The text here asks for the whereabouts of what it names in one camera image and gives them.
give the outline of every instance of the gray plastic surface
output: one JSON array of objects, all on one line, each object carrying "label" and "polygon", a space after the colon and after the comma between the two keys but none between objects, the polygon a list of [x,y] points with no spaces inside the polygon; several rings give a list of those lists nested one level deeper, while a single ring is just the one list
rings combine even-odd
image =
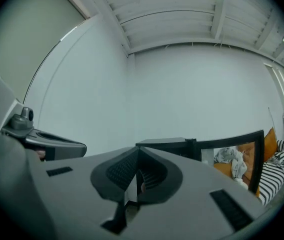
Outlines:
[{"label": "gray plastic surface", "polygon": [[25,106],[22,110],[21,116],[32,122],[33,118],[30,118],[30,113],[33,113],[33,115],[34,115],[33,110],[31,108]]},{"label": "gray plastic surface", "polygon": [[135,240],[220,239],[234,233],[209,193],[224,189],[253,219],[264,212],[259,200],[218,170],[161,150],[147,148],[181,168],[183,182],[167,202],[141,206],[122,236]]},{"label": "gray plastic surface", "polygon": [[[61,140],[55,140],[55,139],[50,139],[50,138],[46,138],[46,137],[42,137],[40,136],[41,133],[44,134],[48,134],[52,137],[57,137],[58,139]],[[66,139],[63,137],[59,137],[57,135],[48,133],[48,132],[44,132],[41,130],[37,130],[37,129],[33,129],[25,138],[25,142],[29,143],[29,144],[33,144],[33,145],[37,145],[37,146],[41,146],[41,147],[50,147],[50,148],[78,148],[78,149],[82,149],[82,151],[86,152],[86,146],[82,143],[79,142],[75,142],[73,140],[70,139]]]},{"label": "gray plastic surface", "polygon": [[[224,189],[253,219],[264,212],[259,200],[236,182],[201,162],[147,148],[175,163],[183,173],[179,190],[165,203],[143,205],[120,237],[100,225],[112,219],[117,204],[100,198],[90,182],[100,163],[130,147],[83,158],[41,162],[32,150],[0,136],[0,203],[17,222],[44,239],[220,239],[234,230],[210,197]],[[49,177],[46,170],[72,171]],[[16,188],[16,183],[23,182]]]},{"label": "gray plastic surface", "polygon": [[32,130],[33,128],[24,129],[24,130],[16,130],[16,129],[11,128],[9,125],[6,125],[2,128],[1,133],[8,134],[18,139],[22,139],[22,138],[25,138]]},{"label": "gray plastic surface", "polygon": [[29,128],[33,128],[33,122],[29,121],[27,118],[15,114],[11,120],[10,120],[10,125],[13,129],[15,130],[25,130]]},{"label": "gray plastic surface", "polygon": [[176,138],[151,138],[146,139],[141,142],[138,142],[137,144],[165,144],[165,143],[184,143],[185,138],[182,137],[176,137]]}]

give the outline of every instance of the white wall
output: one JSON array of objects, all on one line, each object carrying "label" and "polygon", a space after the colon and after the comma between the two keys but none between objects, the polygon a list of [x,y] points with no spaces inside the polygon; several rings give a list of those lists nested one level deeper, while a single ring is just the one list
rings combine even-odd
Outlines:
[{"label": "white wall", "polygon": [[135,54],[131,92],[135,141],[213,140],[272,127],[283,138],[282,106],[261,56],[211,45],[179,45]]},{"label": "white wall", "polygon": [[9,0],[0,11],[0,74],[23,102],[43,59],[84,18],[67,0]]},{"label": "white wall", "polygon": [[87,156],[127,147],[127,75],[121,44],[97,15],[51,52],[25,104],[36,128],[85,143]]}]

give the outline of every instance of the black panel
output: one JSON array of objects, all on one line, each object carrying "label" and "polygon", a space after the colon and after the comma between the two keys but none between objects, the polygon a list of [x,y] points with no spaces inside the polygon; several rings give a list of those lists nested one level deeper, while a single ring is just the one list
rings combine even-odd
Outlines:
[{"label": "black panel", "polygon": [[235,231],[252,222],[246,212],[224,190],[211,192],[210,195]]},{"label": "black panel", "polygon": [[216,139],[216,140],[207,140],[207,141],[197,141],[196,142],[196,150],[197,156],[202,156],[202,150],[206,149],[217,149],[217,148],[225,148],[237,146],[245,143],[255,143],[255,154],[254,154],[254,165],[252,171],[252,177],[250,180],[250,185],[248,189],[252,193],[256,193],[258,184],[260,181],[262,168],[263,168],[263,158],[264,158],[264,131],[259,130],[253,133],[249,133],[246,135],[224,138],[224,139]]},{"label": "black panel", "polygon": [[45,148],[45,160],[46,161],[54,161],[55,160],[55,148],[54,147],[46,147]]},{"label": "black panel", "polygon": [[135,146],[162,150],[182,157],[201,161],[201,157],[198,156],[198,152],[196,151],[195,138],[147,139],[136,143]]},{"label": "black panel", "polygon": [[119,234],[126,227],[124,201],[118,203],[114,218],[104,222],[101,226],[115,234]]},{"label": "black panel", "polygon": [[180,188],[183,174],[169,160],[156,155],[156,150],[140,148],[138,165],[147,191],[137,196],[141,205],[160,204],[167,201]]},{"label": "black panel", "polygon": [[99,195],[120,203],[134,175],[142,174],[146,193],[138,196],[140,204],[156,204],[167,201],[180,187],[181,170],[169,160],[144,147],[131,150],[96,166],[91,182]]},{"label": "black panel", "polygon": [[53,170],[47,170],[47,174],[49,177],[51,176],[56,176],[56,175],[59,175],[59,174],[65,174],[65,173],[68,173],[68,172],[71,172],[73,169],[70,168],[70,167],[61,167],[61,168],[57,168],[57,169],[53,169]]}]

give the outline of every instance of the orange cushion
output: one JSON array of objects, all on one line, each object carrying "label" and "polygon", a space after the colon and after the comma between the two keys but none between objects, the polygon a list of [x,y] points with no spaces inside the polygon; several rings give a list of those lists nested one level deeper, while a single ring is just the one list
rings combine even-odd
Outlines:
[{"label": "orange cushion", "polygon": [[218,162],[214,164],[214,168],[218,169],[221,173],[225,174],[228,177],[232,177],[232,164],[231,163],[222,163]]},{"label": "orange cushion", "polygon": [[277,150],[275,132],[272,128],[264,138],[264,162],[266,162]]},{"label": "orange cushion", "polygon": [[257,186],[257,191],[255,193],[255,196],[258,198],[259,195],[260,195],[260,186]]}]

